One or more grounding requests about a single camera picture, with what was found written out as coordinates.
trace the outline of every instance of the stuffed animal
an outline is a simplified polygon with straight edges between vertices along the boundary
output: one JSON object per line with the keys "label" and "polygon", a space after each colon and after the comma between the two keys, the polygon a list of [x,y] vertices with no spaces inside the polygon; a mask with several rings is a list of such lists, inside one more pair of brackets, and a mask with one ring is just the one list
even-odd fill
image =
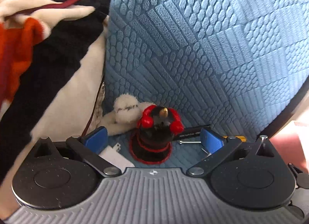
{"label": "stuffed animal", "polygon": [[151,105],[154,104],[139,102],[132,95],[122,94],[115,100],[114,110],[104,115],[99,126],[104,126],[109,136],[123,134],[136,128],[142,112]]}

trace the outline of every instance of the black circular pad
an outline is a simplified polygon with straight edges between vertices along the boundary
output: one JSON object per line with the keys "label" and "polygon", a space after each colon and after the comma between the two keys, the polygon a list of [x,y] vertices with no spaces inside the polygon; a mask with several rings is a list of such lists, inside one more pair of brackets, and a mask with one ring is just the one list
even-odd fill
{"label": "black circular pad", "polygon": [[20,204],[45,210],[67,208],[87,199],[96,189],[98,177],[90,166],[45,157],[24,162],[17,171],[12,188]]}
{"label": "black circular pad", "polygon": [[296,182],[299,187],[309,189],[309,176],[307,173],[297,174]]}
{"label": "black circular pad", "polygon": [[304,212],[297,206],[288,206],[288,209],[299,215],[299,217],[304,218],[305,214]]}
{"label": "black circular pad", "polygon": [[39,171],[34,181],[42,188],[58,188],[70,180],[70,173],[61,168],[48,168]]}
{"label": "black circular pad", "polygon": [[238,181],[245,187],[262,189],[273,182],[273,175],[265,169],[253,168],[240,171]]}
{"label": "black circular pad", "polygon": [[252,210],[287,204],[295,190],[295,180],[285,164],[274,158],[254,156],[219,165],[211,175],[211,186],[227,203]]}

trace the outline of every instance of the logo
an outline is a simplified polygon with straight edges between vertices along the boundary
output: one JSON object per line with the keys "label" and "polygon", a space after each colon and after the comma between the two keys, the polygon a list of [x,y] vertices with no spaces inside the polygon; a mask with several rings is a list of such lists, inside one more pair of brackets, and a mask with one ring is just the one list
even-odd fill
{"label": "logo", "polygon": [[191,136],[191,135],[199,135],[199,134],[200,134],[200,132],[190,133],[190,134],[181,134],[181,135],[179,135],[179,137],[182,138],[182,137],[188,137],[188,136]]}
{"label": "logo", "polygon": [[149,174],[151,174],[151,175],[156,175],[156,174],[158,174],[159,172],[157,172],[156,170],[152,170],[152,171],[150,171],[149,172]]}

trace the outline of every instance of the gray ribbed panel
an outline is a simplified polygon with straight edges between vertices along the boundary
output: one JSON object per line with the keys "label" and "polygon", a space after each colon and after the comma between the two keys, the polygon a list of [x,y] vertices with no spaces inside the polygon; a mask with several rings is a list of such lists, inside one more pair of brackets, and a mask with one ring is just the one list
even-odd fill
{"label": "gray ribbed panel", "polygon": [[219,200],[202,179],[179,168],[128,168],[104,179],[84,202],[64,210],[20,208],[7,224],[294,224],[285,208],[267,212],[236,209]]}

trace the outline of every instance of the red headphones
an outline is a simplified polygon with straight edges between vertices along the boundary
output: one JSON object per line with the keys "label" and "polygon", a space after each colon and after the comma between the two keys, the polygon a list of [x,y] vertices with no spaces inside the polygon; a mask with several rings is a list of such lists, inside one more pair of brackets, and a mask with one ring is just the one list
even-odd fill
{"label": "red headphones", "polygon": [[[144,111],[143,111],[143,115],[141,120],[138,122],[138,128],[140,127],[140,125],[142,125],[143,128],[151,128],[154,125],[154,120],[153,118],[150,116],[152,110],[154,108],[156,108],[156,105],[151,105],[149,107],[147,107]],[[180,116],[177,113],[177,111],[173,108],[168,108],[168,111],[170,113],[172,113],[172,116],[174,118],[174,121],[170,124],[170,131],[174,134],[180,134],[183,131],[183,124],[180,121]]]}

